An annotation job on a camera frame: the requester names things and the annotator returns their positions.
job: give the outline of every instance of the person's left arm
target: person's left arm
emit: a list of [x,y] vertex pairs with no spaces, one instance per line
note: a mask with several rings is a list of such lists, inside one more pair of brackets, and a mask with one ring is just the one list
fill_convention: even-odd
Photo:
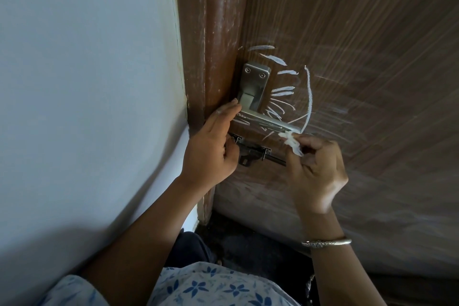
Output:
[[215,111],[188,142],[182,173],[82,272],[110,305],[145,305],[190,211],[234,172],[239,147],[227,135],[241,110],[234,100]]

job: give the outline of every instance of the dark pants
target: dark pants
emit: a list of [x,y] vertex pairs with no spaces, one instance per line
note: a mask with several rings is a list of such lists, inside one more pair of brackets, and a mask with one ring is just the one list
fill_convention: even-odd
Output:
[[184,232],[182,229],[166,260],[165,268],[184,268],[195,262],[210,262],[215,264],[217,257],[194,232]]

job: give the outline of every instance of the forearm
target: forearm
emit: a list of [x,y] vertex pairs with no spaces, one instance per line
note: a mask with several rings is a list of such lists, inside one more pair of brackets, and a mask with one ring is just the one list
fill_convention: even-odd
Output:
[[[333,210],[314,214],[299,209],[299,213],[307,239],[344,237]],[[321,305],[386,305],[350,245],[311,249],[311,255]]]
[[203,189],[180,177],[82,275],[111,305],[145,305],[180,229]]

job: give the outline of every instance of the person's left hand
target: person's left hand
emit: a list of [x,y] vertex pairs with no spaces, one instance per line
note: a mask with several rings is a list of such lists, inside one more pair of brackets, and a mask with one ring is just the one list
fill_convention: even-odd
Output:
[[221,106],[210,115],[202,129],[190,138],[180,175],[188,186],[207,192],[234,172],[239,159],[239,147],[228,135],[228,130],[231,120],[241,109],[237,99]]

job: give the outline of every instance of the shirt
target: shirt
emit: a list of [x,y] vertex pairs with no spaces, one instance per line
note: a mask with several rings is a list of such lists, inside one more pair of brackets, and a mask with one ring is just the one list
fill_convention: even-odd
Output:
[[[83,278],[62,278],[37,305],[108,306],[104,297]],[[277,284],[208,262],[184,268],[163,268],[147,302],[155,305],[299,305]]]

